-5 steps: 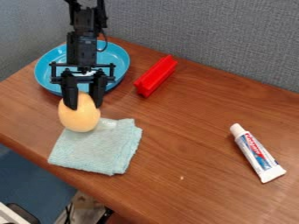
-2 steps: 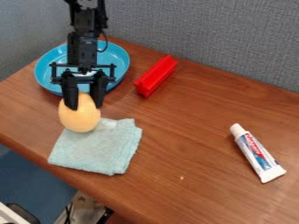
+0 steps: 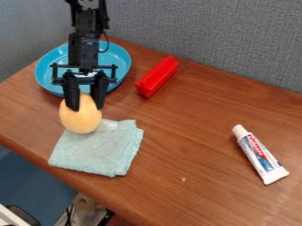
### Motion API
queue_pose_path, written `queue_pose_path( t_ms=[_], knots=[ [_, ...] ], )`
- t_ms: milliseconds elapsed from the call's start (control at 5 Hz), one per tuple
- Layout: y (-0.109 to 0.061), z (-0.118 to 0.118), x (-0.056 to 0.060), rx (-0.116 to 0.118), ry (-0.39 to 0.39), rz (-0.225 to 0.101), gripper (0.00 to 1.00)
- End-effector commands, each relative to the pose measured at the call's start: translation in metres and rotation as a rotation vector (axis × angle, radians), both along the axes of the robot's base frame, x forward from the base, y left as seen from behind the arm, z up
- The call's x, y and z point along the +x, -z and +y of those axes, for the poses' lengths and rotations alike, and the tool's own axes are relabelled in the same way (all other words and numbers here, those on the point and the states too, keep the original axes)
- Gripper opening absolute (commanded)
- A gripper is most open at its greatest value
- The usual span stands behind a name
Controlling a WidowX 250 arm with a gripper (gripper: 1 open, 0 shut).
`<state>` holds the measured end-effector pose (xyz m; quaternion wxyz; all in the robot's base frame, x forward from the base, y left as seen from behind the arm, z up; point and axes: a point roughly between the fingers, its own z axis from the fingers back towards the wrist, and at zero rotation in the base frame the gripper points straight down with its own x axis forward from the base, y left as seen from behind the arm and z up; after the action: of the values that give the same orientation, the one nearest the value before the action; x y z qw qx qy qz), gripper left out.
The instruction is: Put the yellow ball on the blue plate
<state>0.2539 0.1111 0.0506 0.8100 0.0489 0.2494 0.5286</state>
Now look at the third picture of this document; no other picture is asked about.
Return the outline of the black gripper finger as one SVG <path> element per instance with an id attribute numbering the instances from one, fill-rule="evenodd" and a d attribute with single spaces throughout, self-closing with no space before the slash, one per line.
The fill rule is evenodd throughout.
<path id="1" fill-rule="evenodd" d="M 107 87 L 108 77 L 103 73 L 98 73 L 95 75 L 95 84 L 91 86 L 91 97 L 98 109 L 102 109 L 104 106 Z"/>
<path id="2" fill-rule="evenodd" d="M 65 106 L 72 111 L 79 111 L 80 89 L 79 89 L 76 77 L 73 75 L 64 76 L 63 89 L 64 89 Z"/>

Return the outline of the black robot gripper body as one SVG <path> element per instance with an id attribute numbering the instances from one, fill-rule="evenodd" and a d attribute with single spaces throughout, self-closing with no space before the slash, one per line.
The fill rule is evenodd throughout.
<path id="1" fill-rule="evenodd" d="M 107 49 L 99 49 L 99 38 L 94 34 L 73 33 L 68 37 L 68 63 L 52 63 L 52 84 L 65 87 L 107 85 L 116 82 L 116 68 L 99 65 L 98 57 Z"/>

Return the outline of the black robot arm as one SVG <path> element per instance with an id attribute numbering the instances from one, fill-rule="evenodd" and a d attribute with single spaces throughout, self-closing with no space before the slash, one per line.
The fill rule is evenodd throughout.
<path id="1" fill-rule="evenodd" d="M 72 27 L 68 35 L 67 64 L 52 63 L 52 84 L 64 91 L 65 106 L 72 111 L 80 108 L 80 85 L 90 86 L 90 96 L 102 109 L 108 85 L 116 83 L 115 64 L 100 65 L 99 55 L 108 49 L 99 48 L 99 38 L 108 39 L 108 16 L 106 0 L 65 0 L 71 8 Z"/>

